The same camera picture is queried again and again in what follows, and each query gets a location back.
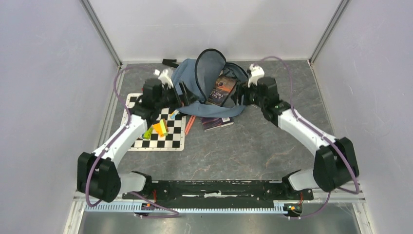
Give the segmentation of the blue student backpack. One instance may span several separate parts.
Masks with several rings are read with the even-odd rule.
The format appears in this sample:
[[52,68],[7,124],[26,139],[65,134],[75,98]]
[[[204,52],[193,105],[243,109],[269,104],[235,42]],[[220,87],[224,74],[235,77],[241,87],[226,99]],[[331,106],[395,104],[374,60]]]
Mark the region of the blue student backpack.
[[221,72],[238,82],[248,80],[247,72],[239,65],[227,62],[220,51],[209,48],[201,52],[197,59],[188,58],[178,64],[176,59],[165,58],[162,64],[175,69],[171,80],[179,94],[182,93],[179,82],[183,82],[198,98],[193,104],[180,108],[181,113],[198,117],[235,117],[245,109],[244,105],[235,105],[230,98],[223,106],[207,104]]

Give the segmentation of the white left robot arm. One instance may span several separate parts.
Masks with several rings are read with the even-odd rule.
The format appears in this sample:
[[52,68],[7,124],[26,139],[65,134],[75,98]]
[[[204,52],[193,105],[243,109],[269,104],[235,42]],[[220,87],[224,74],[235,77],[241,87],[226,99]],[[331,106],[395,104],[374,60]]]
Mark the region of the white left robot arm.
[[117,167],[138,137],[152,126],[161,111],[186,107],[198,100],[183,82],[173,85],[164,78],[145,81],[142,94],[132,108],[127,108],[127,118],[115,133],[92,153],[83,152],[77,160],[77,190],[85,197],[112,202],[123,193],[135,192],[140,198],[152,195],[150,176],[139,172],[120,174]]

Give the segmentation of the dark book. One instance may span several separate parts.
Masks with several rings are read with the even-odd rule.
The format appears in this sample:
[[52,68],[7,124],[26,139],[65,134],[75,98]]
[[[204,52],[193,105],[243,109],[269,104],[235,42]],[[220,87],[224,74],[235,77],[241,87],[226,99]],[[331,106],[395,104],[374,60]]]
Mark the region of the dark book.
[[203,130],[205,132],[212,130],[212,129],[219,128],[219,127],[225,127],[225,126],[234,124],[234,120],[232,117],[224,117],[224,118],[201,117],[200,120],[203,126]]

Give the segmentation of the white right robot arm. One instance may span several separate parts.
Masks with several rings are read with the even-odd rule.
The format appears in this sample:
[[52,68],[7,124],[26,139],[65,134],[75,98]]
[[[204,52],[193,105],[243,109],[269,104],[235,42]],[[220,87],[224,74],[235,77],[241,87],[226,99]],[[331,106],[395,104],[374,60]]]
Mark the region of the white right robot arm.
[[284,197],[294,199],[301,190],[310,188],[331,192],[350,181],[355,184],[352,192],[359,193],[359,168],[351,140],[338,139],[308,122],[288,102],[280,99],[273,78],[263,77],[252,84],[240,82],[231,98],[236,104],[260,107],[265,119],[292,135],[314,156],[312,169],[298,170],[283,178],[281,192]]

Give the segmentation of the dark tale of cities book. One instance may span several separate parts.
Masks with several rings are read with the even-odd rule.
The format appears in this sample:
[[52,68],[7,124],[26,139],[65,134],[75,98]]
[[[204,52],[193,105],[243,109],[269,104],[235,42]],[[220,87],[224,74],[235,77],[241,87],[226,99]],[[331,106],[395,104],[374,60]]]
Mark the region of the dark tale of cities book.
[[237,80],[235,78],[219,76],[206,103],[210,105],[223,106],[236,86],[236,83]]

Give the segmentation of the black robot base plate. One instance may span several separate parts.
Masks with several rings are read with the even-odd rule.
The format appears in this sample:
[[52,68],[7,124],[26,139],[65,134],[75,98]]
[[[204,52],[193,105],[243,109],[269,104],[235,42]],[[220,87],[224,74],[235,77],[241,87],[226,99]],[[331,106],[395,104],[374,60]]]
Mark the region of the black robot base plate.
[[271,208],[276,201],[312,201],[311,189],[293,191],[279,180],[159,180],[140,195],[170,209]]

